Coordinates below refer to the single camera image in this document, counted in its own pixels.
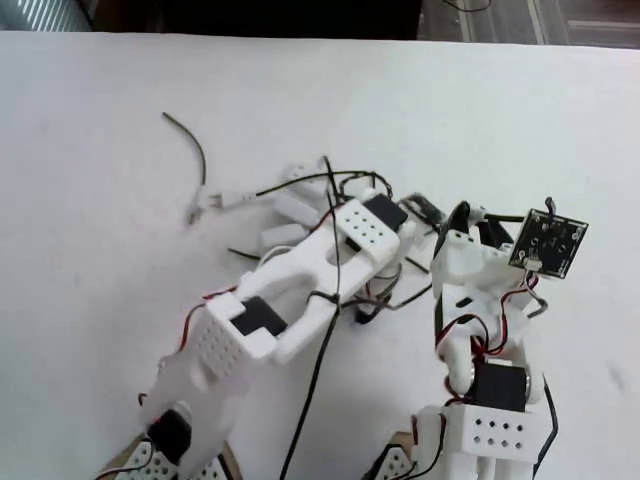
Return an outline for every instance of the cable connector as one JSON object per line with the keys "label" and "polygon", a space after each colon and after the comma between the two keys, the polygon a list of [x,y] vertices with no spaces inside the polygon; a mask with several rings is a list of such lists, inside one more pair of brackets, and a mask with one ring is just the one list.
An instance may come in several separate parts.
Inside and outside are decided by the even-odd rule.
{"label": "cable connector", "polygon": [[238,205],[243,205],[245,203],[251,203],[256,198],[255,193],[238,191],[222,191],[209,195],[211,206],[223,210],[237,207]]}

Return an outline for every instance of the black plastic part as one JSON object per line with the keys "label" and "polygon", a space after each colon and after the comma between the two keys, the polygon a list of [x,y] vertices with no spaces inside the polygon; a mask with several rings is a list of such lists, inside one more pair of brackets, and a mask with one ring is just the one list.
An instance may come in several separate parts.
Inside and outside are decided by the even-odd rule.
{"label": "black plastic part", "polygon": [[521,367],[476,362],[468,398],[472,405],[524,412],[527,373]]}
{"label": "black plastic part", "polygon": [[435,308],[435,319],[433,322],[433,328],[435,329],[435,337],[438,338],[438,335],[440,335],[440,332],[442,332],[442,329],[444,328],[443,322],[443,312],[442,312],[442,294],[440,294],[440,296],[438,297],[438,301],[436,302],[436,308]]}
{"label": "black plastic part", "polygon": [[469,233],[469,213],[471,212],[471,207],[468,202],[460,202],[456,208],[454,208],[451,215],[447,219],[446,223],[440,229],[440,235],[438,235],[438,241],[436,242],[436,247],[433,251],[433,258],[438,255],[440,248],[444,244],[445,239],[447,238],[447,232],[449,230],[457,230],[462,233]]}
{"label": "black plastic part", "polygon": [[[383,298],[380,301],[385,304],[388,304],[391,301],[391,294],[387,295],[385,298]],[[376,318],[383,308],[384,307],[382,305],[377,306],[371,313],[364,313],[361,310],[357,310],[354,320],[361,325],[366,325],[371,320]]]}
{"label": "black plastic part", "polygon": [[252,297],[242,304],[246,308],[245,312],[231,320],[233,326],[242,335],[247,336],[259,328],[265,327],[271,335],[277,337],[287,328],[287,322],[262,298]]}
{"label": "black plastic part", "polygon": [[400,229],[400,225],[407,221],[409,214],[400,208],[393,200],[383,194],[376,195],[364,202],[364,206],[382,220],[387,227],[394,232]]}
{"label": "black plastic part", "polygon": [[418,206],[422,215],[424,215],[425,219],[427,219],[429,224],[435,229],[438,229],[447,218],[447,215],[442,210],[420,193],[409,195],[407,200],[411,200]]}
{"label": "black plastic part", "polygon": [[175,410],[167,410],[149,427],[147,435],[156,450],[174,465],[180,463],[191,445],[191,425]]}
{"label": "black plastic part", "polygon": [[584,222],[530,210],[509,265],[525,268],[527,260],[539,260],[538,273],[565,278],[588,227]]}

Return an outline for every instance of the white connector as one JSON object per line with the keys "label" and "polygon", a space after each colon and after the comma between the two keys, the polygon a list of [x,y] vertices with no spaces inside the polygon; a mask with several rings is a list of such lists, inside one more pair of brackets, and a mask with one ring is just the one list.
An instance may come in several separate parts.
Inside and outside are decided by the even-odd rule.
{"label": "white connector", "polygon": [[307,234],[308,231],[297,223],[263,230],[258,240],[260,254],[263,255],[278,245],[295,246],[304,240]]}
{"label": "white connector", "polygon": [[[292,165],[288,167],[283,175],[284,181],[297,180],[307,175],[325,173],[324,161],[319,159],[315,165]],[[327,192],[328,179],[326,176],[312,178],[306,181],[297,182],[291,185],[291,190],[312,201],[321,200]]]}
{"label": "white connector", "polygon": [[221,191],[209,195],[212,207],[227,209],[255,201],[256,194],[251,192]]}
{"label": "white connector", "polygon": [[273,202],[273,209],[295,223],[312,228],[320,221],[320,212],[297,195],[283,192]]}

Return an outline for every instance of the perforated bracket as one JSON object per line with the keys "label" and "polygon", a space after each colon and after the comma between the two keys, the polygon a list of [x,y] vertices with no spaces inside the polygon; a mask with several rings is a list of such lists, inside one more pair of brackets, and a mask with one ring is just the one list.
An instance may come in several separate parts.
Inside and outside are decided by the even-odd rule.
{"label": "perforated bracket", "polygon": [[340,209],[338,228],[373,258],[395,251],[400,239],[371,210],[360,202],[351,201]]}
{"label": "perforated bracket", "polygon": [[[123,467],[137,468],[145,465],[149,459],[149,453],[150,446],[147,442],[138,444]],[[115,480],[172,480],[177,473],[177,467],[173,463],[167,460],[162,453],[155,452],[146,467],[132,472],[119,473]],[[218,458],[211,460],[189,478],[190,480],[233,480],[227,476]]]}
{"label": "perforated bracket", "polygon": [[391,447],[382,460],[375,480],[391,480],[407,473],[411,469],[411,460],[402,447]]}
{"label": "perforated bracket", "polygon": [[445,414],[449,452],[528,463],[538,459],[544,434],[535,413],[455,405]]}

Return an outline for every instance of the hole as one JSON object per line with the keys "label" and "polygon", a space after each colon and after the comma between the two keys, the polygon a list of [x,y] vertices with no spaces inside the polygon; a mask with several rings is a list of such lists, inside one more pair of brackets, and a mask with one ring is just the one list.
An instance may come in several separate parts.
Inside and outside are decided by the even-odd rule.
{"label": "hole", "polygon": [[464,297],[462,300],[460,300],[458,303],[456,303],[456,307],[458,308],[464,308],[467,305],[469,305],[470,303],[473,302],[473,299],[470,297]]}

